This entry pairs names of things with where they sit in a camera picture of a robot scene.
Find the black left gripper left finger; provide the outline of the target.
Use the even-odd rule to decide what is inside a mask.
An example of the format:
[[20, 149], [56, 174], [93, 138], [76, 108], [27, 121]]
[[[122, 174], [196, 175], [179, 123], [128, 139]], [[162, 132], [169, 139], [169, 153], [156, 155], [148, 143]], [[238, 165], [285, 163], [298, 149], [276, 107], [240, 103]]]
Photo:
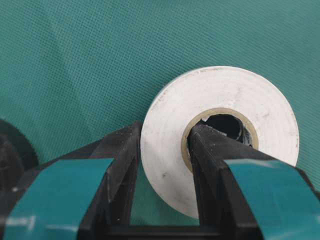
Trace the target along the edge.
[[3, 240], [97, 240], [128, 225], [142, 124], [35, 166], [0, 193]]

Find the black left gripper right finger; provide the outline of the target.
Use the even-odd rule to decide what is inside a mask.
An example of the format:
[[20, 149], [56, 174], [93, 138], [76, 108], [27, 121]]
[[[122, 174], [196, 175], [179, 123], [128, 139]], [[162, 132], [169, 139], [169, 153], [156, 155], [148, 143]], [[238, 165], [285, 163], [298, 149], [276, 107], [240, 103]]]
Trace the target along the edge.
[[319, 239], [320, 193], [302, 169], [204, 124], [188, 148], [201, 225], [226, 240]]

